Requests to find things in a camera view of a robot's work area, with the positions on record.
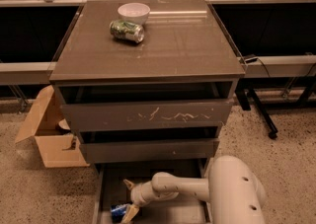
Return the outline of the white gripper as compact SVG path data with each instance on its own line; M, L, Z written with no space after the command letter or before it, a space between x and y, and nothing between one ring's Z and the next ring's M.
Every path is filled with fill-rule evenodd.
M156 197L156 193L151 182L135 184L128 179L124 179L123 182L126 187L131 190L130 198L133 204L127 206L121 222L129 223L137 215L139 207L143 207L153 201Z

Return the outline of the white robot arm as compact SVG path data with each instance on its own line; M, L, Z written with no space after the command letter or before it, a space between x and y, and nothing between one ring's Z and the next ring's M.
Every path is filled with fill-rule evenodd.
M159 172L149 182L123 181L130 191L131 204L121 222L130 222L141 207L152 201L190 195L210 204L213 224L266 224L262 207L266 191L261 181L240 159L220 156L206 178L183 178Z

